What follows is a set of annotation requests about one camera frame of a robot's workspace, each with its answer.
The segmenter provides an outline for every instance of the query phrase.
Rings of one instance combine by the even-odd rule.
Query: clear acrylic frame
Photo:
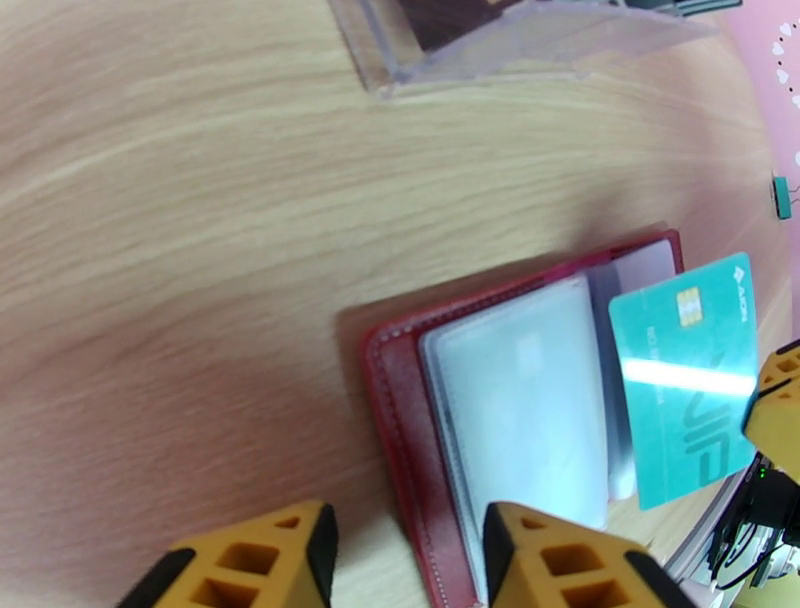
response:
[[[330,0],[364,86],[384,99],[484,79],[582,77],[717,32],[611,1]]]

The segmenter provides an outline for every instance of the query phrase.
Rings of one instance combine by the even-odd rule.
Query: wood grain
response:
[[[317,496],[335,603],[423,605],[354,358],[431,285],[668,224],[690,267],[747,251],[762,345],[789,335],[725,38],[380,104],[324,0],[3,0],[0,24],[3,605],[105,608],[172,539]],[[707,500],[614,529],[663,557]]]

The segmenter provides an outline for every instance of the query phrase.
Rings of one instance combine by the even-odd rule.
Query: red wallet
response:
[[[440,325],[569,277],[581,268],[608,263],[665,239],[672,245],[676,270],[682,272],[679,235],[667,230],[408,314],[374,328],[365,337],[361,365],[369,399],[397,492],[400,516],[436,608],[480,604],[439,445],[418,348],[420,337]]]

